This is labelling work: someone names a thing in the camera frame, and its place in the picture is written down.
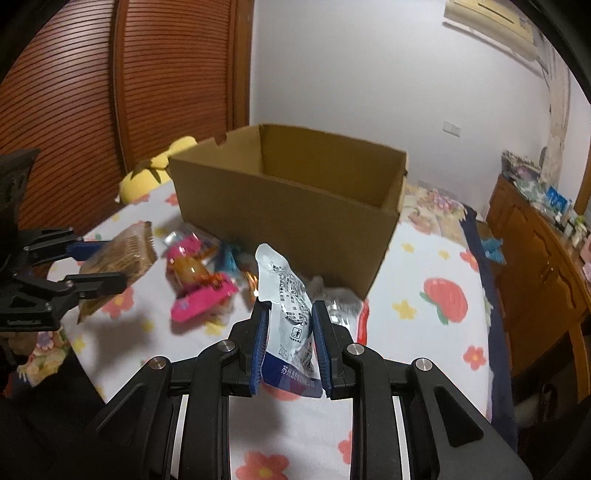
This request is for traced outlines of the teal cloth scrap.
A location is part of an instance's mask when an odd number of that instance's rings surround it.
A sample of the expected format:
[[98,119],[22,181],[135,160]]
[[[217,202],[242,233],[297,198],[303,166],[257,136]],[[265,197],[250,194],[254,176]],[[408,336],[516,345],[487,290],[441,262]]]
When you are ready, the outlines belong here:
[[502,252],[502,240],[495,237],[483,238],[481,245],[487,259],[500,265],[506,264],[505,256]]

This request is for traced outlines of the wall air conditioner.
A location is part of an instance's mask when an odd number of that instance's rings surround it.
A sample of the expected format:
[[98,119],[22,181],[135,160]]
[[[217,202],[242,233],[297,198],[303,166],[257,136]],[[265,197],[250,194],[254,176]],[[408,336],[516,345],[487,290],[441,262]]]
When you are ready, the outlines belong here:
[[530,23],[497,1],[450,0],[444,17],[495,40],[530,62],[538,58]]

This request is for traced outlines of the blue edged silver pouch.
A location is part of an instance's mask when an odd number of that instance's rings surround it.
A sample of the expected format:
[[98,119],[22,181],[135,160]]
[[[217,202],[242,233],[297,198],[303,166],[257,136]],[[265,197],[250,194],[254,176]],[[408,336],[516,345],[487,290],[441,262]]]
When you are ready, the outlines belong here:
[[270,303],[263,381],[303,397],[320,398],[322,381],[315,367],[311,300],[287,259],[263,243],[256,249],[259,301]]

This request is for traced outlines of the white wall switch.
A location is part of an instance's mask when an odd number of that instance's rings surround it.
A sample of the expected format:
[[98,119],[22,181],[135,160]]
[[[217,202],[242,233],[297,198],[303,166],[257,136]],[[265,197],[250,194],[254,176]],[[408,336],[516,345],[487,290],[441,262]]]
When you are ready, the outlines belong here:
[[444,121],[443,122],[443,127],[442,130],[452,136],[455,136],[457,138],[461,137],[461,133],[462,133],[462,128],[452,122],[448,122],[448,121]]

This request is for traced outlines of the red edged silver pouch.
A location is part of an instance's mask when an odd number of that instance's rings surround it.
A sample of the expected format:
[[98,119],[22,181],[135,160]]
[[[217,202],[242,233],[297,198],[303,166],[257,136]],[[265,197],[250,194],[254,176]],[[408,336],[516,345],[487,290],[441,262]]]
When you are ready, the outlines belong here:
[[311,300],[323,300],[332,323],[349,329],[356,343],[366,345],[368,341],[368,300],[361,300],[352,290],[342,287],[326,287],[321,276],[315,276],[307,283]]

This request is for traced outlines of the strawberry print bed sheet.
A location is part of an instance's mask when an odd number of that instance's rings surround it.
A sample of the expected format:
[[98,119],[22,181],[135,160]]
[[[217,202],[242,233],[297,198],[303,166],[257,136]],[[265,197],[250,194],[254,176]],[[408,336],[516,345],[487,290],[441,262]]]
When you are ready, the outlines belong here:
[[[488,332],[492,306],[474,248],[400,222],[368,296],[367,345],[384,358],[431,359],[481,411],[490,403]],[[126,292],[91,316],[76,311],[61,334],[104,399],[150,358],[197,355],[249,317],[245,280],[227,307],[179,324],[165,264],[156,262]],[[230,473],[235,479],[345,479],[352,446],[352,404],[303,398],[263,386],[230,403]]]

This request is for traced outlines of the brown cake snack packet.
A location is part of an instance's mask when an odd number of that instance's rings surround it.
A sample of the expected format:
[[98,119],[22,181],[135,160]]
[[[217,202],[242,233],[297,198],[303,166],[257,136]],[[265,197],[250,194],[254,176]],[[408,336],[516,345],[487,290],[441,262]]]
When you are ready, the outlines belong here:
[[122,273],[125,276],[126,290],[147,273],[156,259],[152,224],[149,221],[140,221],[120,232],[86,260],[79,273]]

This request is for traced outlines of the gold foil snack packet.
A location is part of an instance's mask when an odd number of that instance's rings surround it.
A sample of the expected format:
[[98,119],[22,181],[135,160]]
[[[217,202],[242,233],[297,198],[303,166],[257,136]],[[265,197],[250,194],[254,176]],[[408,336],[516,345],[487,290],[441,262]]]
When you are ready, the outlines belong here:
[[256,299],[259,296],[259,280],[256,274],[253,274],[249,270],[243,270],[242,276],[245,278],[247,289],[249,289],[249,300],[250,303],[255,304]]

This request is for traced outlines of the floral quilt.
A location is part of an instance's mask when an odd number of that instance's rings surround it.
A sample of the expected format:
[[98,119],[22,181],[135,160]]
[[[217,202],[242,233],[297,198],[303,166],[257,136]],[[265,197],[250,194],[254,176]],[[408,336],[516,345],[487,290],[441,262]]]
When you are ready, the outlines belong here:
[[462,203],[437,189],[406,185],[401,222],[412,225],[417,231],[464,244],[461,223],[466,216],[467,209]]

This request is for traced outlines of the yellow plush toy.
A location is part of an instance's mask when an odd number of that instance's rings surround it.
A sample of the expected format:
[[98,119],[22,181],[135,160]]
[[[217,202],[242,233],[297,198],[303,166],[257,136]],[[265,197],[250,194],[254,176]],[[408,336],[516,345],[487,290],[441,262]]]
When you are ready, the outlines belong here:
[[191,136],[181,137],[168,149],[150,159],[139,162],[120,182],[119,200],[122,204],[138,203],[159,186],[171,180],[169,159],[172,155],[197,145]]

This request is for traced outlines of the wooden louvered wardrobe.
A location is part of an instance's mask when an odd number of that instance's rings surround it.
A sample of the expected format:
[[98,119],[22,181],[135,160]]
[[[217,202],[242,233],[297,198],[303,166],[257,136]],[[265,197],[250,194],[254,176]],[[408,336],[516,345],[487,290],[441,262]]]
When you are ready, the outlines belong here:
[[250,1],[5,1],[1,149],[35,148],[24,229],[86,232],[175,139],[249,123]]

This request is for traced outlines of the blue box on cabinet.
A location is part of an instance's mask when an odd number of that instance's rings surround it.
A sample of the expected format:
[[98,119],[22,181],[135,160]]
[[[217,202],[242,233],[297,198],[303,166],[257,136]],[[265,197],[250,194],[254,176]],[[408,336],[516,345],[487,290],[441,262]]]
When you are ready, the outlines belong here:
[[570,205],[570,201],[562,196],[553,186],[546,191],[546,202],[555,212],[564,214]]

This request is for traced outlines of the beige curtain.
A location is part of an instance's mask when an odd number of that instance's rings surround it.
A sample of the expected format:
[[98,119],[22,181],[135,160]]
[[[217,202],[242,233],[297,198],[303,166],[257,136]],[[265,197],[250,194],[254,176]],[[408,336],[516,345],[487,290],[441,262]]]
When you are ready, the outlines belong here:
[[543,72],[549,91],[550,130],[541,181],[546,186],[557,188],[569,125],[571,77],[568,66],[548,41],[544,43],[544,52],[546,62]]

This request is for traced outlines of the brown cardboard box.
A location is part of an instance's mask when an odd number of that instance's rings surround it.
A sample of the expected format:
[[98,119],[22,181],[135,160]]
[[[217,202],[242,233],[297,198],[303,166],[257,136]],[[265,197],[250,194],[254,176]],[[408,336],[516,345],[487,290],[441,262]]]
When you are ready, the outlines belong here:
[[399,222],[408,155],[366,140],[260,124],[171,155],[183,220],[366,298]]

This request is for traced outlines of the pink snack packet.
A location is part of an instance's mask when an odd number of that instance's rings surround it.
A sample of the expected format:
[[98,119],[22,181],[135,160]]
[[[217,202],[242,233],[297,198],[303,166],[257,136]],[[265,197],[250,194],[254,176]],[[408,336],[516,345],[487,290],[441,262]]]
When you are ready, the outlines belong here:
[[166,275],[176,288],[170,318],[184,323],[204,314],[227,307],[238,293],[238,287],[223,272],[209,270],[205,261],[212,260],[217,247],[190,233],[176,240],[166,252]]

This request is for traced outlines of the blue candy wrapper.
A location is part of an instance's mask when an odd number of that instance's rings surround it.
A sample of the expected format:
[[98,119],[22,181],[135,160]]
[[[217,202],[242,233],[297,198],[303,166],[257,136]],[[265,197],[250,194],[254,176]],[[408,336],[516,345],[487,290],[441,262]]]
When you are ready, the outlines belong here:
[[221,242],[214,257],[214,271],[223,273],[230,278],[238,278],[242,270],[238,266],[238,256],[242,248],[235,244]]

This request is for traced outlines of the folded cloth pile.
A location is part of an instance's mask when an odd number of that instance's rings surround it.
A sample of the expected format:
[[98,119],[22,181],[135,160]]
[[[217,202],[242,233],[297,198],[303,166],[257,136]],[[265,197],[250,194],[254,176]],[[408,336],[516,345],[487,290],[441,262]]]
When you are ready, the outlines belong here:
[[509,150],[501,153],[501,175],[516,186],[529,188],[541,185],[539,166],[528,158],[515,155]]

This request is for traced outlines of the wooden sideboard cabinet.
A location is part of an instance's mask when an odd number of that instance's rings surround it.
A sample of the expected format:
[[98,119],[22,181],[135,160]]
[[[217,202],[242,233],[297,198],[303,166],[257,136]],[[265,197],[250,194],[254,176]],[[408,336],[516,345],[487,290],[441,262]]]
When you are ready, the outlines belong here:
[[577,399],[590,395],[590,349],[583,324],[590,288],[578,252],[504,176],[490,199],[486,223],[503,242],[497,276],[512,376],[523,379],[563,340],[572,347]]

